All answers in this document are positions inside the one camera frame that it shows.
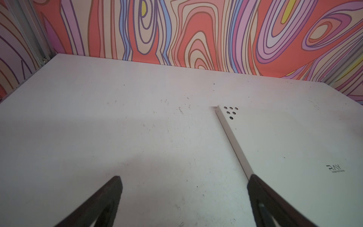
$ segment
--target metal frame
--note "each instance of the metal frame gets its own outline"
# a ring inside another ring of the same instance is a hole
[[[280,226],[316,227],[257,175],[251,175],[247,189],[257,227],[276,227],[274,220]]]
[[[112,227],[121,193],[121,178],[114,176],[55,227],[86,227],[96,219],[94,227]]]
[[[40,65],[45,65],[55,53],[33,3],[30,0],[5,0],[5,3],[34,57]]]

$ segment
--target psychedelic pattern wall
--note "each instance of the psychedelic pattern wall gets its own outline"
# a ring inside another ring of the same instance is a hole
[[[363,1],[34,0],[57,53],[323,81],[363,104]]]
[[[0,0],[0,101],[40,66]]]

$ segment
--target white board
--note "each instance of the white board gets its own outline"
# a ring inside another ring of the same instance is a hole
[[[216,113],[249,178],[258,175],[318,226],[362,223],[362,182],[345,150],[328,149],[286,112],[219,105]]]

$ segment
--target purple line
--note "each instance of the purple line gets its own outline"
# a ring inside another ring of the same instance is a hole
[[[16,82],[18,82],[18,84],[20,84],[18,78],[16,77],[14,71],[10,68],[10,66],[1,57],[0,57],[0,60],[10,69],[10,71],[13,73],[13,75],[16,79]]]
[[[24,73],[24,64],[23,64],[23,61],[21,61],[21,69],[23,71],[23,77],[24,77],[24,80],[25,80],[25,73]]]
[[[1,35],[0,35],[0,38],[6,43],[6,44],[8,44],[9,45],[9,47],[11,48],[11,49],[13,49],[13,51],[23,60],[23,62],[25,63],[25,65],[26,65],[26,67],[29,69],[29,71],[30,71],[30,73],[32,73],[32,71],[30,70],[30,68],[29,68],[29,66],[28,66],[28,64],[26,63],[26,61],[24,60],[24,58],[16,51],[16,49],[12,46],[12,45],[10,45],[10,43],[8,43]]]
[[[77,53],[77,55],[78,55],[77,45],[76,45],[76,42],[75,42],[74,37],[73,37],[72,29],[71,29],[71,27],[69,26],[69,22],[68,22],[67,14],[66,14],[66,13],[65,13],[65,11],[64,11],[63,5],[61,5],[61,7],[62,7],[62,10],[63,10],[64,17],[66,18],[66,21],[67,21],[67,24],[68,24],[68,28],[69,28],[70,35],[72,36],[72,39],[73,39],[73,44],[74,44],[74,47],[75,47],[75,49],[76,49],[76,53]]]
[[[78,33],[79,33],[79,39],[81,40],[82,49],[83,49],[83,55],[85,56],[85,55],[86,55],[86,53],[85,53],[85,48],[84,48],[84,46],[83,46],[83,41],[82,41],[82,36],[81,36],[81,30],[79,29],[79,25],[78,25],[78,20],[77,20],[76,12],[74,11],[72,0],[69,0],[69,2],[70,2],[70,5],[71,5],[71,7],[72,7],[72,10],[73,10],[74,19],[76,20],[76,24],[77,24],[77,28],[78,28]]]
[[[61,5],[61,8],[62,8],[62,10],[63,10],[63,14],[64,14],[64,16],[66,17],[66,14],[64,13],[64,9],[63,9],[63,6],[62,6],[62,5]],[[66,24],[64,23],[63,17],[61,16],[61,18],[62,18],[62,21],[63,21],[63,25],[64,25],[64,27],[66,28]],[[68,32],[67,32],[67,36],[68,36],[69,44],[70,44],[71,42],[70,42],[70,37],[69,37]]]

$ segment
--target swirling wavy pattern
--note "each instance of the swirling wavy pattern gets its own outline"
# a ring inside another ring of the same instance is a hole
[[[58,53],[330,81],[363,104],[363,1],[35,0]]]
[[[39,68],[3,0],[0,0],[0,47],[1,101]]]

